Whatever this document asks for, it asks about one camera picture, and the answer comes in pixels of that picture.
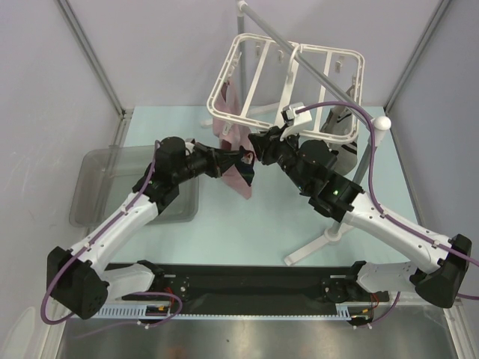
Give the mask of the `grey striped sock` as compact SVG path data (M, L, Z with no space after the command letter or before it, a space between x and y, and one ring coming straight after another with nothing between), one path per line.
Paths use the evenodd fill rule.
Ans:
M330 144L331 152L337 156L335 171L342 176L349 174L358 162L358 145L355 141L347 144Z
M352 115L349 108L336 105L329 111L320 131L331 135L347 135L350 133Z

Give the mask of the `navy green striped sock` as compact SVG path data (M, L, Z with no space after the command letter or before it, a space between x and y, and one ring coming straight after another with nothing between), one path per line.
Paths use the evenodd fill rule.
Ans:
M254 179L255 154L247 150L241 159L235 164L240 176L244 179L247 186L251 187Z

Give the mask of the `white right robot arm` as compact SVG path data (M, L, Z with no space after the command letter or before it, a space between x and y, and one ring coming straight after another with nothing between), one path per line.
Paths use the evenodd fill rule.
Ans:
M386 265L360 262L358 272L345 281L348 296L362 300L371 292L416 292L437 307L452 307L469 268L472 241L394 216L371 193L334 171L336 157L324 141L300 143L296 135L282 138L283 132L274 126L249 135L257 159L277 164L322 216L363 230L408 259Z

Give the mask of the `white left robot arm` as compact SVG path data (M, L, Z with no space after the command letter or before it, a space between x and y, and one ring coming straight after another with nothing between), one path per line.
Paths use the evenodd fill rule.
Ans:
M132 187L126 200L94 232L69 249L54 248L47 257L46 293L40 317L50 325L46 305L49 299L81 319L94 316L109 299L142 293L156 299L165 281L147 262L108 270L115 254L146 224L159 217L179 196L180 184L203 174L220 178L236 168L250 185L254 178L254 152L240 147L224 150L182 138L156 141L153 158L144 176Z

